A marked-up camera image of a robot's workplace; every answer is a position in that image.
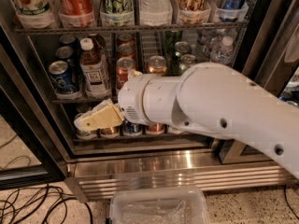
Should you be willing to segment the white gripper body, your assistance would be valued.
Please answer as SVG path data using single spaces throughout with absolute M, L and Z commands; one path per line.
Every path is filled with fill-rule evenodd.
M 118 103 L 123 116 L 132 123 L 150 125 L 152 121 L 147 117 L 143 105 L 145 89 L 155 78 L 153 74 L 141 74 L 129 77 L 118 94 Z

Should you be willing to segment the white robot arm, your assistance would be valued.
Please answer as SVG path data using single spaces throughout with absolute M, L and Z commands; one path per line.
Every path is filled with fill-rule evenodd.
M 226 65 L 199 63 L 180 77 L 130 76 L 115 105 L 104 101 L 74 124 L 93 131 L 119 126 L 125 119 L 234 139 L 299 178 L 299 109 Z

